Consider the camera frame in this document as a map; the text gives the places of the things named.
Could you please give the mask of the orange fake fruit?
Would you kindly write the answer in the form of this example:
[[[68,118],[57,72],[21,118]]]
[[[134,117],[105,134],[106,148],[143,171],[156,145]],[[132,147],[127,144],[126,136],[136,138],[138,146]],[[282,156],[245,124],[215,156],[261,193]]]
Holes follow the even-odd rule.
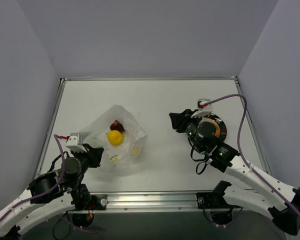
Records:
[[[215,133],[214,133],[214,135],[218,138],[220,136],[220,134],[221,134],[220,126],[217,123],[214,123],[213,125],[215,127]]]

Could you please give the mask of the yellow fake lemon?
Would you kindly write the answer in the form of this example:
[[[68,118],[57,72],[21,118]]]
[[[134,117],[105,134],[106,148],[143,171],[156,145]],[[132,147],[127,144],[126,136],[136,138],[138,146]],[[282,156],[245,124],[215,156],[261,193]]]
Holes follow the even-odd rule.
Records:
[[[113,146],[119,146],[124,141],[124,134],[118,130],[111,130],[106,134],[108,142]]]

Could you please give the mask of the translucent plastic bag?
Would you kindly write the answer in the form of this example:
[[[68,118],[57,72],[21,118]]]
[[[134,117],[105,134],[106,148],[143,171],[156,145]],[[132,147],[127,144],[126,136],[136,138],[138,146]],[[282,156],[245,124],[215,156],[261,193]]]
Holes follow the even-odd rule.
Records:
[[[119,121],[124,129],[124,140],[118,146],[111,145],[107,138],[110,125]],[[116,167],[125,167],[129,162],[134,162],[146,143],[148,135],[139,125],[134,116],[121,105],[113,105],[101,114],[90,125],[79,131],[83,142],[93,148],[102,147],[104,152],[100,163],[100,169],[111,171]]]

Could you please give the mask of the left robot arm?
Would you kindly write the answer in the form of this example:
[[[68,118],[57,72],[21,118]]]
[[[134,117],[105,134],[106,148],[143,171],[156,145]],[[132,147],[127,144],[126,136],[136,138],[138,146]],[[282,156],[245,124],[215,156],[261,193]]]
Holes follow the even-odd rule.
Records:
[[[82,184],[88,168],[98,168],[104,148],[83,145],[83,151],[72,151],[72,157],[65,157],[62,152],[61,168],[40,175],[32,181],[22,193],[21,198],[6,210],[0,212],[0,237],[5,236],[20,220],[33,211],[44,207],[55,199],[60,199],[65,192],[70,194],[70,204],[77,210],[90,206],[91,196],[85,184]]]

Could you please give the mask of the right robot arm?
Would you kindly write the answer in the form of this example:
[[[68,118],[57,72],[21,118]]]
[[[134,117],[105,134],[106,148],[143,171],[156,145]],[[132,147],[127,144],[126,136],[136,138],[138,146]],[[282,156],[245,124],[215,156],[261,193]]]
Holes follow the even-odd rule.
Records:
[[[214,113],[186,109],[169,113],[172,128],[186,134],[191,150],[203,156],[201,162],[248,185],[253,192],[220,181],[212,192],[217,206],[232,205],[249,209],[269,218],[286,234],[296,236],[300,230],[300,187],[277,180],[244,160],[243,155],[225,143],[227,127]]]

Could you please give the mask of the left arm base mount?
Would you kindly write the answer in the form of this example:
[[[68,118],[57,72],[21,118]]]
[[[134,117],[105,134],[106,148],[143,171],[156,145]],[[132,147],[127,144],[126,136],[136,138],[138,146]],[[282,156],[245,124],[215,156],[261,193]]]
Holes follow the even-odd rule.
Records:
[[[87,228],[95,219],[97,211],[105,211],[108,204],[107,194],[91,195],[89,204],[83,209],[87,213],[73,213],[71,217],[72,223],[77,227]]]

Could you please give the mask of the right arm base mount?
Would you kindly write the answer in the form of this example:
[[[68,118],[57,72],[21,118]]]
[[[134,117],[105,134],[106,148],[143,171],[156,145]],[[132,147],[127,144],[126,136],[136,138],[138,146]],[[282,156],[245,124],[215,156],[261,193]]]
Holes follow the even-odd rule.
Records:
[[[217,228],[225,228],[232,224],[243,210],[240,206],[226,203],[223,197],[212,192],[197,192],[196,203],[206,220]]]

